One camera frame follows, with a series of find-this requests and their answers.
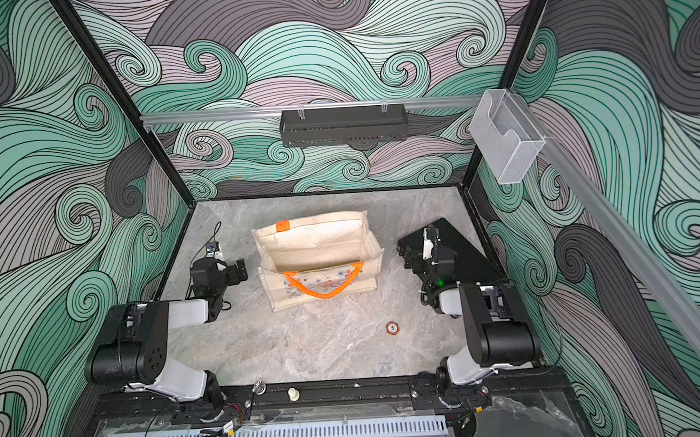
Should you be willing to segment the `beige floral canvas tote bag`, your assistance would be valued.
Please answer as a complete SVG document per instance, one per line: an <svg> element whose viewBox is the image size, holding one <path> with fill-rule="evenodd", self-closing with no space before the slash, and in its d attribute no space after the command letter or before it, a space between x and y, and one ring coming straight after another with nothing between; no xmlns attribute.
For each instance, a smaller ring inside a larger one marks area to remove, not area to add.
<svg viewBox="0 0 700 437"><path fill-rule="evenodd" d="M273 311L378 290L384 249L365 211L286 219L253 231Z"/></svg>

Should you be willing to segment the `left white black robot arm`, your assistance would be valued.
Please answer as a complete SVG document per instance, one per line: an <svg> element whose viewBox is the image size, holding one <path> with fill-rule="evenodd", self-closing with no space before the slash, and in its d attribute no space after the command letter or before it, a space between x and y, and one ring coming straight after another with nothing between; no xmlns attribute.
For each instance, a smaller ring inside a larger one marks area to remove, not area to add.
<svg viewBox="0 0 700 437"><path fill-rule="evenodd" d="M246 263L214 256L194 261L183 300L124 303L110 307L86 361L90 384L150 391L177 403L225 403L217 377L169 356L175 329L214 322L228 307L226 290L249 279Z"/></svg>

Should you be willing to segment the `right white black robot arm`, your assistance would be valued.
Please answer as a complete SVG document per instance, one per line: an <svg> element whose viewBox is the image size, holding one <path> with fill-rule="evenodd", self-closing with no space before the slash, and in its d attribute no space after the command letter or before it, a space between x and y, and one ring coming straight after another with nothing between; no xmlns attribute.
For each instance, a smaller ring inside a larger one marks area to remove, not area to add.
<svg viewBox="0 0 700 437"><path fill-rule="evenodd" d="M526 320L514 314L502 275L471 243L399 241L404 267L421 280L420 303L464 322L465 345L442 360L438 389L480 384L488 376L530 366L540 351Z"/></svg>

